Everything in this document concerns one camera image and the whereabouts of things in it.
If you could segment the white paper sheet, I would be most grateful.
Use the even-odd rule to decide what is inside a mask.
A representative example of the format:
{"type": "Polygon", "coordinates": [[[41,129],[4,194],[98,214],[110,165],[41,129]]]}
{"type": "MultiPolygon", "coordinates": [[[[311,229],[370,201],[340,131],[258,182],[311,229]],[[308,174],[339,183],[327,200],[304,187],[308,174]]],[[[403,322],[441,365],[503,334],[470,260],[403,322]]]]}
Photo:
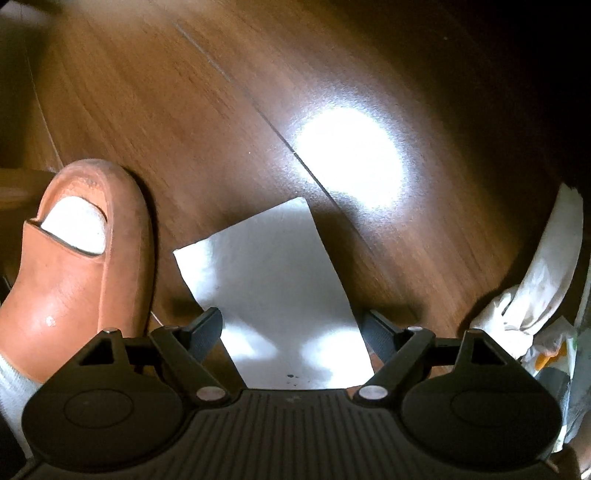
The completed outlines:
{"type": "Polygon", "coordinates": [[[347,389],[370,355],[307,201],[297,197],[173,252],[252,389],[347,389]]]}

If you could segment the white printed plastic bag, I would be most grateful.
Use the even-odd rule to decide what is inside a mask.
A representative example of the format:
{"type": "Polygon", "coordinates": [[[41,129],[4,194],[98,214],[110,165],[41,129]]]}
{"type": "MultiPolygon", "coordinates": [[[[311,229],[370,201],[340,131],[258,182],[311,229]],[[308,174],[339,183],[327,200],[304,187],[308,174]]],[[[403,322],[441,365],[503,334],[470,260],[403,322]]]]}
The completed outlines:
{"type": "Polygon", "coordinates": [[[590,411],[590,268],[575,315],[558,312],[574,291],[583,252],[583,198],[561,185],[522,282],[494,298],[471,326],[492,337],[557,400],[562,421],[553,450],[574,439],[590,411]]]}

